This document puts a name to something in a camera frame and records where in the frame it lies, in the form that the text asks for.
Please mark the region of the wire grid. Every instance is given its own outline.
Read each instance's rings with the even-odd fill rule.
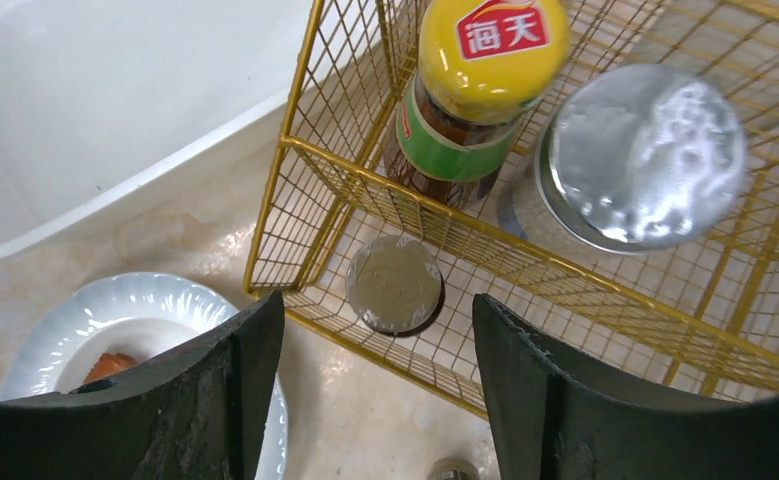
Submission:
[[[681,8],[686,1],[668,3],[571,2],[570,61],[528,115],[515,151],[531,150],[535,133],[560,102],[619,63],[680,63],[689,57],[703,63],[707,55],[700,69],[696,63],[682,66],[721,79],[725,70],[743,69],[731,60],[749,43],[778,48],[766,37],[774,22],[762,16],[766,24],[745,34],[736,23],[726,24],[727,12],[757,16],[730,5],[746,2],[706,2],[715,5],[703,14]],[[704,241],[646,257],[569,261],[486,224],[505,180],[525,165],[520,155],[510,156],[493,193],[468,216],[379,176],[381,136],[415,69],[424,4],[316,2],[323,21],[307,35],[305,45],[313,42],[310,61],[302,62],[292,121],[281,135],[246,290],[288,291],[288,311],[301,323],[480,414],[483,396],[468,327],[472,295],[483,292],[555,337],[643,378],[734,400],[779,391],[779,310],[773,307],[779,291],[766,290],[767,282],[779,278],[779,123],[772,118],[779,119],[779,105],[757,110],[769,115],[752,114],[746,122],[752,139],[749,191]],[[695,18],[695,26],[674,37],[670,18],[678,17]],[[736,43],[720,53],[688,45],[711,29],[725,43],[736,35]],[[337,65],[351,58],[347,66]],[[779,89],[779,79],[771,72],[778,70],[773,62],[756,78],[743,75],[728,83],[736,89],[730,98],[749,98],[746,107],[774,97],[769,89]],[[755,87],[766,93],[757,97]],[[356,249],[400,232],[426,242],[447,282],[436,324],[409,339],[375,334],[344,301],[345,269]]]

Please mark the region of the piece of meat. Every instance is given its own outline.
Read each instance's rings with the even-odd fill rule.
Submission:
[[[139,362],[133,359],[133,357],[124,355],[123,353],[104,353],[100,356],[97,363],[95,363],[95,366],[89,371],[89,374],[86,375],[86,380],[83,384],[85,385],[94,382],[95,380],[114,375],[118,372],[127,370],[128,368],[135,367],[138,364]]]

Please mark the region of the yellow bottle cap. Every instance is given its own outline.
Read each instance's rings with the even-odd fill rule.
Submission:
[[[450,114],[506,122],[556,76],[568,33],[559,0],[433,0],[422,19],[419,71]]]

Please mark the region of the metal jar lid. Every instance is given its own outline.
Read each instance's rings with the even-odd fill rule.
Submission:
[[[700,237],[731,209],[746,141],[712,86],[664,65],[599,75],[563,105],[536,155],[537,187],[575,236],[636,254]]]
[[[359,319],[396,336],[429,325],[444,299],[436,260],[422,244],[401,236],[380,237],[362,247],[351,259],[345,289]]]

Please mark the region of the marble countertop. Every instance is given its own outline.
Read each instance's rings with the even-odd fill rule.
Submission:
[[[0,261],[0,382],[41,316],[79,287],[129,271],[241,292],[273,145],[110,231]],[[426,478],[458,455],[498,478],[489,425],[287,322],[279,366],[291,422],[287,479]]]

